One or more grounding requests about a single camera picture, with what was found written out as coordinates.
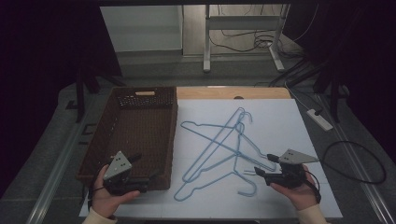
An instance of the hand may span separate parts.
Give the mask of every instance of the hand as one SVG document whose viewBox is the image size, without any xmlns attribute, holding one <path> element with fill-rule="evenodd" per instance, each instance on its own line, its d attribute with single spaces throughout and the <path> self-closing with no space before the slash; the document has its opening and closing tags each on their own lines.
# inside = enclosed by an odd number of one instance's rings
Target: hand
<svg viewBox="0 0 396 224">
<path fill-rule="evenodd" d="M 108 165 L 102 168 L 93 184 L 92 209 L 102 217 L 111 217 L 120 204 L 127 203 L 140 194 L 138 190 L 135 190 L 122 196 L 111 195 L 103 186 L 103 177 L 107 168 Z"/>
<path fill-rule="evenodd" d="M 309 173 L 306 173 L 306 179 L 315 186 L 315 182 Z M 302 184 L 296 189 L 287 189 L 275 183 L 271 183 L 270 186 L 277 192 L 288 197 L 297 210 L 303 210 L 317 204 L 314 191 L 306 184 Z"/>
</svg>

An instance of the power strip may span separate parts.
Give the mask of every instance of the power strip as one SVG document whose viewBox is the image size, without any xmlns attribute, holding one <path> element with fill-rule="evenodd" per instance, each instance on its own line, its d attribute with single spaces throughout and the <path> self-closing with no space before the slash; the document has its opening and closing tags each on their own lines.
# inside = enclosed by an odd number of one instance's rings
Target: power strip
<svg viewBox="0 0 396 224">
<path fill-rule="evenodd" d="M 332 129 L 332 125 L 324 119 L 321 115 L 315 115 L 316 111 L 314 109 L 310 109 L 306 111 L 306 114 L 311 117 L 324 131 L 329 131 Z"/>
</svg>

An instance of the table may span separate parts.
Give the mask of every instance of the table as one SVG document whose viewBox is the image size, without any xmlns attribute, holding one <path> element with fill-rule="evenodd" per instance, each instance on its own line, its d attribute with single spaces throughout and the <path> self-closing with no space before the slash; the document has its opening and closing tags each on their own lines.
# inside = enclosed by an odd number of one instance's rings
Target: table
<svg viewBox="0 0 396 224">
<path fill-rule="evenodd" d="M 233 160 L 226 161 L 213 170 L 202 172 L 199 178 L 186 187 L 180 187 L 184 186 L 181 181 L 183 173 L 193 164 L 195 158 L 199 157 L 200 150 L 207 145 L 204 138 L 180 128 L 181 122 L 192 120 L 198 123 L 223 124 L 223 120 L 227 120 L 229 114 L 232 114 L 238 107 L 243 107 L 251 113 L 253 118 L 252 123 L 245 124 L 244 134 L 260 149 L 265 148 L 266 153 L 281 155 L 287 148 L 293 148 L 316 156 L 297 105 L 294 100 L 290 99 L 288 91 L 283 88 L 177 88 L 177 97 L 177 131 L 171 188 L 142 194 L 133 202 L 121 205 L 115 215 L 119 218 L 193 220 L 296 218 L 295 209 L 289 200 L 267 187 L 264 179 L 259 176 L 247 177 L 257 186 L 257 190 L 252 193 L 251 197 L 242 196 L 236 192 L 239 190 L 251 193 L 253 185 L 250 186 L 241 178 L 232 175 L 207 188 L 193 189 L 227 174 L 233 167 Z M 242 97 L 245 100 L 233 100 L 235 97 L 236 99 Z M 201 130 L 200 127 L 194 125 L 190 128 L 197 132 L 202 131 L 207 136 L 216 134 L 218 131 L 211 128 L 209 130 L 208 127 Z M 233 147 L 233 137 L 222 143 Z M 241 141 L 241 147 L 243 153 L 257 159 L 256 151 L 251 150 L 243 141 Z M 227 150 L 220 149 L 207 162 L 216 163 L 228 156 Z M 315 171 L 320 183 L 322 194 L 320 206 L 325 217 L 341 217 L 320 164 L 316 162 L 307 165 L 311 171 Z M 249 161 L 238 160 L 237 166 L 236 169 L 241 173 L 244 170 L 253 169 Z M 189 192 L 191 196 L 184 200 Z M 81 216 L 88 214 L 86 203 L 82 206 Z"/>
</svg>

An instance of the sleeve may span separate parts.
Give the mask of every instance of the sleeve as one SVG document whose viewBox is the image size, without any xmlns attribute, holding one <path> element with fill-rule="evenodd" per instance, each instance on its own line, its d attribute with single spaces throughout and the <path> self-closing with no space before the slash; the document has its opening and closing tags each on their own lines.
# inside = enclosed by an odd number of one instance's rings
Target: sleeve
<svg viewBox="0 0 396 224">
<path fill-rule="evenodd" d="M 116 222 L 116 219 L 102 217 L 91 208 L 90 213 L 87 215 L 82 224 L 115 224 Z"/>
<path fill-rule="evenodd" d="M 300 224 L 327 224 L 319 204 L 297 211 Z"/>
</svg>

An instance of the person's left hand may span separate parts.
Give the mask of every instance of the person's left hand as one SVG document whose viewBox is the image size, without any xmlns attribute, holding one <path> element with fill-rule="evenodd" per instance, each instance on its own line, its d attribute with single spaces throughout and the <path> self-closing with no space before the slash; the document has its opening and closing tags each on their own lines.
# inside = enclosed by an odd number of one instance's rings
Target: person's left hand
<svg viewBox="0 0 396 224">
<path fill-rule="evenodd" d="M 93 184 L 92 209 L 102 217 L 112 217 L 120 204 L 127 203 L 140 194 L 135 190 L 121 196 L 111 195 L 103 186 L 103 177 L 107 168 L 108 165 L 102 168 Z"/>
</svg>

